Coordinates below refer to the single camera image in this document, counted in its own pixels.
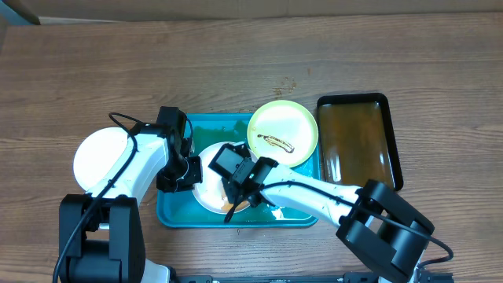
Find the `green and yellow sponge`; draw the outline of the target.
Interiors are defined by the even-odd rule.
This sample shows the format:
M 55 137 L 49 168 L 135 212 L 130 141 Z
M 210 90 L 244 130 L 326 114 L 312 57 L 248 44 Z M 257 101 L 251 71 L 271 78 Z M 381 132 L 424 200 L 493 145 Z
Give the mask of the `green and yellow sponge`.
M 244 209 L 248 208 L 250 206 L 250 203 L 248 201 L 244 201 L 241 204 L 237 205 L 235 212 L 240 212 L 243 211 Z M 225 214 L 231 210 L 233 207 L 233 204 L 229 203 L 227 200 L 223 202 L 223 204 L 219 207 L 218 211 Z

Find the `white plate with sauce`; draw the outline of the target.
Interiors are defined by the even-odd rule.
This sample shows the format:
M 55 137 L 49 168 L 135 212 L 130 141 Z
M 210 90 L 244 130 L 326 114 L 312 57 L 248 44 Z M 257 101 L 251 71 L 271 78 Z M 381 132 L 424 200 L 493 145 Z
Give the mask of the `white plate with sauce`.
M 231 142 L 222 141 L 209 145 L 206 149 L 199 153 L 202 166 L 202 182 L 195 184 L 193 189 L 193 195 L 199 204 L 207 210 L 220 215 L 225 215 L 219 212 L 218 209 L 225 200 L 228 201 L 228 197 L 223 188 L 222 177 L 210 169 L 208 165 L 220 147 L 225 143 Z

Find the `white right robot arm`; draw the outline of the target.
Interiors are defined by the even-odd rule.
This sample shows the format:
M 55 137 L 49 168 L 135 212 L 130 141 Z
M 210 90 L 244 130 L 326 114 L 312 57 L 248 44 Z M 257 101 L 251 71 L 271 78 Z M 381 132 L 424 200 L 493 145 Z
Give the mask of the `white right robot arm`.
M 390 282 L 408 282 L 423 267 L 435 227 L 386 184 L 345 186 L 301 175 L 269 158 L 212 160 L 233 204 L 258 197 L 328 222 L 370 270 Z

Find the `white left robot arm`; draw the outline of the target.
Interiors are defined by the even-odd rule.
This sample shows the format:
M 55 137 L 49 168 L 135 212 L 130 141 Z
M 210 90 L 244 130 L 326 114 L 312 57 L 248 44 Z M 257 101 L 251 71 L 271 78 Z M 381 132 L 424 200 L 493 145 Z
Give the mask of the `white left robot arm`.
M 182 131 L 137 123 L 98 130 L 79 146 L 74 176 L 83 194 L 59 207 L 55 282 L 172 282 L 174 271 L 147 259 L 138 206 L 151 183 L 179 193 L 202 181 Z

